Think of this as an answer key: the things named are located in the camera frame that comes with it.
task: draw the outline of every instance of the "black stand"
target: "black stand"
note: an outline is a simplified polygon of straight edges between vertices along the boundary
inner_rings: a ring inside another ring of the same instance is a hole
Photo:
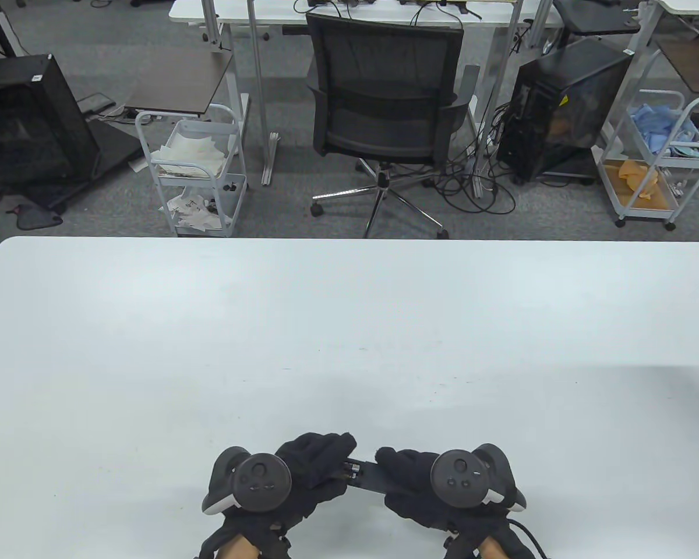
[[[70,197],[90,188],[128,161],[142,157],[142,146],[136,136],[131,136],[101,120],[91,120],[88,128],[100,149],[99,163],[93,178],[74,183],[26,184],[16,191],[36,205],[61,214],[65,212],[65,202]]]
[[[598,168],[595,166],[595,160],[592,157],[592,152],[581,147],[575,155],[570,156],[570,159],[554,165],[548,171],[544,171],[536,178],[537,181],[543,179],[565,179],[571,181],[576,179],[585,185],[593,184],[598,179]]]

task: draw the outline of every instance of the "black glove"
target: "black glove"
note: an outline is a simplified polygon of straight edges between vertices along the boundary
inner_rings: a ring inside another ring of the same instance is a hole
[[[347,482],[333,479],[352,450],[355,437],[344,434],[305,433],[285,443],[275,454],[290,469],[290,495],[272,511],[252,513],[242,508],[224,511],[223,527],[202,544],[199,559],[212,559],[214,552],[238,535],[245,537],[268,559],[287,559],[287,530],[308,518],[319,503],[344,495]]]
[[[376,452],[376,462],[398,485],[414,495],[389,493],[385,504],[402,518],[414,520],[427,528],[458,532],[447,546],[446,558],[470,557],[487,537],[493,537],[510,559],[534,559],[530,550],[510,530],[506,508],[494,504],[475,508],[446,505],[435,495],[430,482],[434,452],[396,450],[383,447]]]

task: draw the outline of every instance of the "crumpled paper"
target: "crumpled paper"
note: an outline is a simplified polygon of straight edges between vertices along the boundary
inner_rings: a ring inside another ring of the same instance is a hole
[[[205,199],[199,194],[184,197],[179,194],[168,201],[168,211],[179,218],[179,227],[192,227],[205,232],[208,229],[222,229],[220,217],[208,211]]]
[[[153,159],[181,161],[196,163],[210,171],[212,175],[219,176],[225,165],[225,154],[214,146],[211,136],[207,138],[186,138],[176,134],[171,139],[171,146],[161,146],[158,151],[152,152]],[[192,176],[193,178],[206,179],[207,173],[196,167],[184,165],[160,165],[167,175]]]

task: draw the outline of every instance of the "black pc case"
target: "black pc case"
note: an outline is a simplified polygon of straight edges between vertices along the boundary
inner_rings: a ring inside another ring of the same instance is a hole
[[[594,146],[632,52],[586,38],[520,67],[497,159],[532,181]]]
[[[54,56],[0,59],[0,186],[88,179],[99,157]]]

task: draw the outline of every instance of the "wrist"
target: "wrist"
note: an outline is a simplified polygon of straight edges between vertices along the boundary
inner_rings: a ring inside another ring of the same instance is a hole
[[[216,559],[257,559],[259,549],[244,536],[238,535],[217,550]]]

